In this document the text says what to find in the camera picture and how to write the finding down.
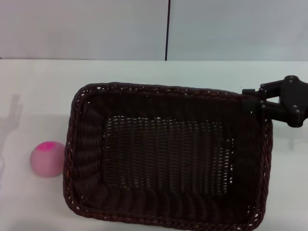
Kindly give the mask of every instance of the pink ball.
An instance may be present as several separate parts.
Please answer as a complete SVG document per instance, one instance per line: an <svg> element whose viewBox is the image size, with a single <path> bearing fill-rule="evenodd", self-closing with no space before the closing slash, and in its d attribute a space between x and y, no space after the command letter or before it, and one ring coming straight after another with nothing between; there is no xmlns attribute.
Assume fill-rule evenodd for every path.
<svg viewBox="0 0 308 231"><path fill-rule="evenodd" d="M40 177L55 177L62 173L65 146L48 141L39 144L31 153L30 164Z"/></svg>

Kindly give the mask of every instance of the white tabletop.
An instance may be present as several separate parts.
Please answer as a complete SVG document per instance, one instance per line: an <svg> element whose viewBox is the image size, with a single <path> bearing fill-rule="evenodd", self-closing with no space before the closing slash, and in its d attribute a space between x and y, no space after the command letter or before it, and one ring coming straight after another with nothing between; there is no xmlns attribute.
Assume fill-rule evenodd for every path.
<svg viewBox="0 0 308 231"><path fill-rule="evenodd" d="M308 62L0 60L0 230L167 230L75 215L64 201L62 176L43 179L32 172L36 145L65 143L71 101L84 85L117 81L241 92L286 75L308 82ZM272 155L267 211L258 231L306 230L307 125L274 122Z"/></svg>

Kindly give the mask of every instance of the pink sponge ball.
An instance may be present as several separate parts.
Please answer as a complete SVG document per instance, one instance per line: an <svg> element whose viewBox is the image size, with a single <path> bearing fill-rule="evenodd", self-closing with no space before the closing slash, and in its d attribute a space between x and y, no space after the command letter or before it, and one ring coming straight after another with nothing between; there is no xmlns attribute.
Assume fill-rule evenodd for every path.
<svg viewBox="0 0 308 231"><path fill-rule="evenodd" d="M30 164L40 177L55 177L62 173L65 146L48 141L39 144L31 153Z"/></svg>

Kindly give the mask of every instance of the wicker basket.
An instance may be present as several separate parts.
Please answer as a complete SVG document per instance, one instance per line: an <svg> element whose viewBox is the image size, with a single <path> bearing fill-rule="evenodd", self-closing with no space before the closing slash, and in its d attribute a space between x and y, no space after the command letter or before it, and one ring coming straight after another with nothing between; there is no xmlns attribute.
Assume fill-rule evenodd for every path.
<svg viewBox="0 0 308 231"><path fill-rule="evenodd" d="M90 84L72 102L64 197L78 215L195 231L250 231L265 214L272 123L253 96Z"/></svg>

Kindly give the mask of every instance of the white wall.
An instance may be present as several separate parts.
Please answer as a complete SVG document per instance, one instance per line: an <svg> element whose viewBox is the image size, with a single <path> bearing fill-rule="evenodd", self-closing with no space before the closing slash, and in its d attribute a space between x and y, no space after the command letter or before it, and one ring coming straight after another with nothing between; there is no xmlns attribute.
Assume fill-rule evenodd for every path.
<svg viewBox="0 0 308 231"><path fill-rule="evenodd" d="M0 0L0 57L164 60L166 0Z"/></svg>
<svg viewBox="0 0 308 231"><path fill-rule="evenodd" d="M171 0L168 60L308 60L307 0Z"/></svg>

